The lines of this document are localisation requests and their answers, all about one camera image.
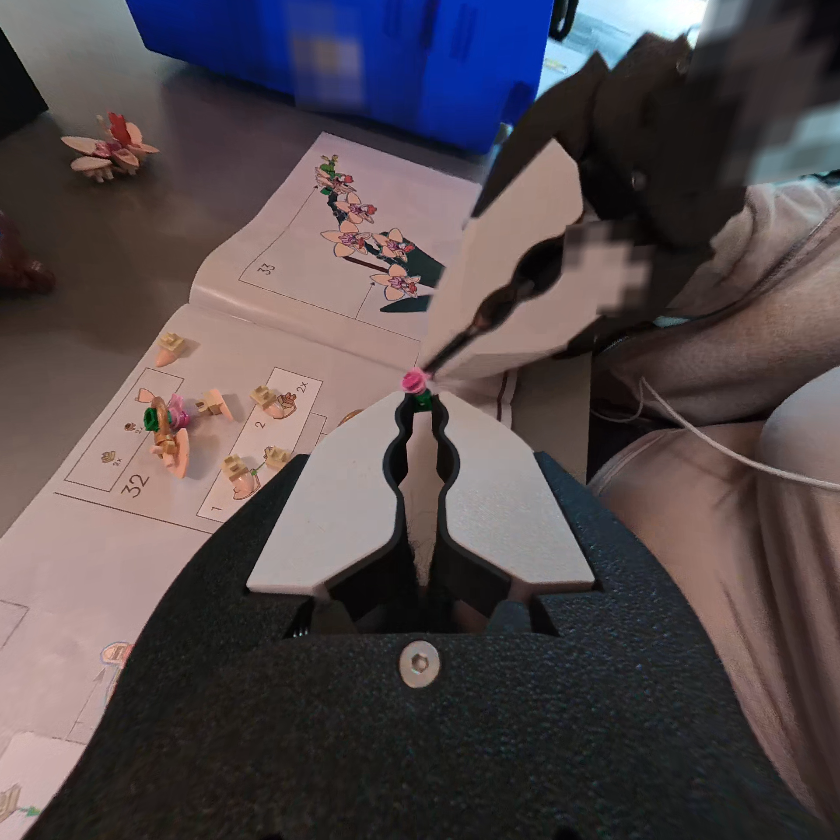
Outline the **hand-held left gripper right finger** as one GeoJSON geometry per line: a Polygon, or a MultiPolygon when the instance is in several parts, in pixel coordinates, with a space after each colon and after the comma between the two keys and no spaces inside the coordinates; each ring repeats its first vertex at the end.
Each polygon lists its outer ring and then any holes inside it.
{"type": "Polygon", "coordinates": [[[455,601],[588,592],[595,575],[532,449],[451,392],[433,399],[438,498],[430,586],[455,601]]]}

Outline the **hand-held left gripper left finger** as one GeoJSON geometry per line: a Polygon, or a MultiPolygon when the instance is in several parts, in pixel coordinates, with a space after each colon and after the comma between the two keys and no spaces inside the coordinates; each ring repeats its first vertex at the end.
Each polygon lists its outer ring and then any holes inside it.
{"type": "Polygon", "coordinates": [[[313,450],[247,580],[251,592],[416,600],[400,483],[416,402],[390,394],[313,450]]]}

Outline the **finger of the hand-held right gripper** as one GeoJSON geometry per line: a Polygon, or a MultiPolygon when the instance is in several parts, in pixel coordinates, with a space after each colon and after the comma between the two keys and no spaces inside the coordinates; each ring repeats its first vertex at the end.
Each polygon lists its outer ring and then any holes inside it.
{"type": "Polygon", "coordinates": [[[476,216],[439,281],[420,349],[423,370],[454,370],[493,327],[492,310],[516,295],[515,272],[534,246],[561,237],[583,214],[578,167],[550,139],[476,216]]]}
{"type": "Polygon", "coordinates": [[[428,310],[427,375],[516,369],[564,350],[603,313],[602,262],[455,262],[428,310]]]}

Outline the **person's beige hoodie torso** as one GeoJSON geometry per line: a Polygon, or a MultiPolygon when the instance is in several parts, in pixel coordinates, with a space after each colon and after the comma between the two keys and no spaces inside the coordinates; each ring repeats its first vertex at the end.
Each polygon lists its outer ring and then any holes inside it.
{"type": "Polygon", "coordinates": [[[613,340],[592,368],[589,459],[675,427],[646,379],[703,427],[767,417],[838,366],[838,184],[751,186],[665,315],[613,340]]]}

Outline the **person's beige trouser leg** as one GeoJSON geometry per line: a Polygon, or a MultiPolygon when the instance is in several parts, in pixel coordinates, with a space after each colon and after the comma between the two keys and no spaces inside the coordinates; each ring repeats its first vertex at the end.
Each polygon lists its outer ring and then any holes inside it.
{"type": "Polygon", "coordinates": [[[640,437],[590,489],[677,583],[774,767],[838,838],[838,491],[685,429],[640,437]]]}

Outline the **brick instruction booklet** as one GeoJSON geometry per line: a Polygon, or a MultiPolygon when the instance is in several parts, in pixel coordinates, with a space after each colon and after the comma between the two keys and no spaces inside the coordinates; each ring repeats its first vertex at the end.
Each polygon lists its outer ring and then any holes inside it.
{"type": "Polygon", "coordinates": [[[397,390],[479,192],[323,133],[205,258],[160,334],[183,336],[183,355],[157,369],[157,340],[145,351],[2,537],[2,838],[29,834],[166,589],[246,504],[223,460],[237,454],[263,488],[277,473],[266,447],[309,454],[353,410],[397,390]],[[277,394],[268,412],[249,396],[259,385],[277,394]],[[210,389],[232,423],[196,415],[210,389]],[[183,479],[152,455],[143,422],[153,396],[172,395],[191,418],[183,479]]]}

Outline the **blue plastic bin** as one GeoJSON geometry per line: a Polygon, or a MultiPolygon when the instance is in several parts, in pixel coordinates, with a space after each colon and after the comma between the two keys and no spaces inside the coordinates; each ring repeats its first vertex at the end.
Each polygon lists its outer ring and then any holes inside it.
{"type": "Polygon", "coordinates": [[[130,1],[153,52],[483,154],[536,97],[549,1],[130,1]]]}

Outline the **cream pink brick orchid flower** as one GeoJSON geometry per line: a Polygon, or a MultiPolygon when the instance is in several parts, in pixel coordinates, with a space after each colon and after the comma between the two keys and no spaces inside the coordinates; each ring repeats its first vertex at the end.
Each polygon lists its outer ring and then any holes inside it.
{"type": "Polygon", "coordinates": [[[144,141],[140,128],[116,112],[97,116],[100,138],[62,136],[61,142],[77,158],[70,163],[73,172],[97,182],[111,182],[115,174],[136,175],[141,165],[159,149],[144,141]]]}

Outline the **dark brown rounded object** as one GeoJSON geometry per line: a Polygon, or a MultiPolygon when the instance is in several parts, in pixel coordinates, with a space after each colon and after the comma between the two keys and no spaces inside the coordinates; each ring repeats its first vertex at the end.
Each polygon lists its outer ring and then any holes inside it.
{"type": "Polygon", "coordinates": [[[33,258],[22,242],[17,226],[1,212],[1,292],[3,295],[45,295],[55,289],[54,274],[33,258]]]}

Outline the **black orchid toy box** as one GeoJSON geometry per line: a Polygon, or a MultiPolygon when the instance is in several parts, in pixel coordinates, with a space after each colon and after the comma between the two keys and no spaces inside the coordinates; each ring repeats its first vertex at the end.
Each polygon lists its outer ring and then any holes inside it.
{"type": "Polygon", "coordinates": [[[3,30],[1,39],[1,140],[20,131],[49,110],[3,30]]]}

